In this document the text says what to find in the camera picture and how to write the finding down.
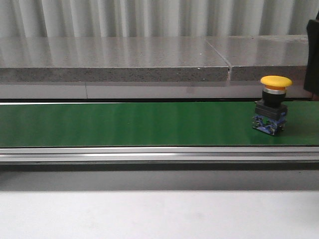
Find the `black gripper finger seen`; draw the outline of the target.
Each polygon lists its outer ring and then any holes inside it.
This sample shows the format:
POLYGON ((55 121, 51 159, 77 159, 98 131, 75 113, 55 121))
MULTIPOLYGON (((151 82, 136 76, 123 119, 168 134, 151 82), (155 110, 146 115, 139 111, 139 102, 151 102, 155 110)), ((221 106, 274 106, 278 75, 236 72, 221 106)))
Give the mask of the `black gripper finger seen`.
POLYGON ((307 24, 309 56, 304 89, 312 93, 312 99, 319 100, 319 14, 307 24))

